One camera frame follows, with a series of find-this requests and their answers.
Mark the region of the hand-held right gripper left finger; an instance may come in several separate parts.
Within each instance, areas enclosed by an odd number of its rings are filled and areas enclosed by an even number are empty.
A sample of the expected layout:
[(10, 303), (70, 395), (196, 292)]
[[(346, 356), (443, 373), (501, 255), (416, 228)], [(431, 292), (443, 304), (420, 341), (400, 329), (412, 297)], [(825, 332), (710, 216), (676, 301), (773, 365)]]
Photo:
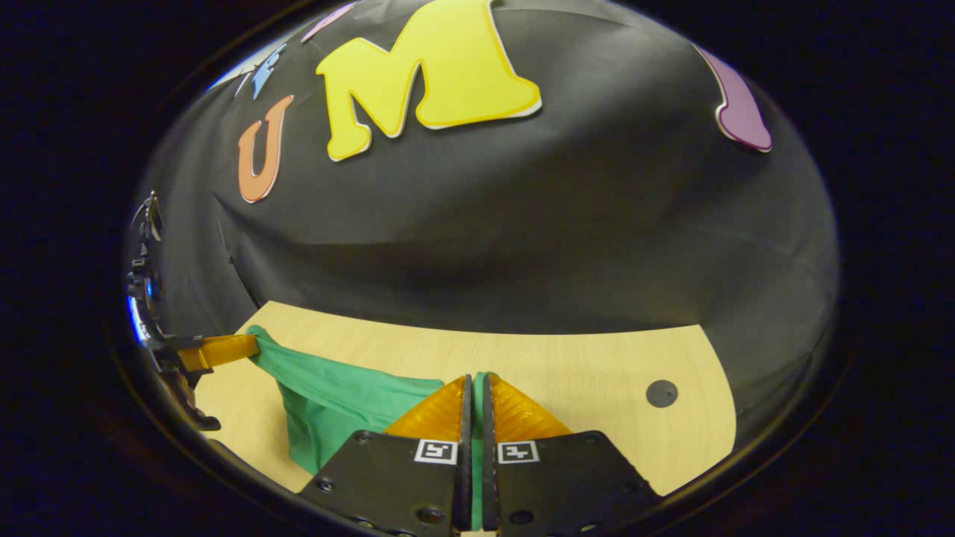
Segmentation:
[(473, 526), (472, 402), (473, 378), (463, 375), (384, 432), (354, 432), (301, 496), (380, 533), (467, 533)]

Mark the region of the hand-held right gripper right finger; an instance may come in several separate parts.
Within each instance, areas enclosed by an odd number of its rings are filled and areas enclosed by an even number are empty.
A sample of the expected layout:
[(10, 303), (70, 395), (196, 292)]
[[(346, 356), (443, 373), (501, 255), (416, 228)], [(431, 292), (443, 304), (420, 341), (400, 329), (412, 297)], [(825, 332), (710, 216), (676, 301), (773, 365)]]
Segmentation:
[(480, 527), (498, 536), (610, 536), (662, 503), (597, 430), (570, 433), (498, 375), (480, 382)]

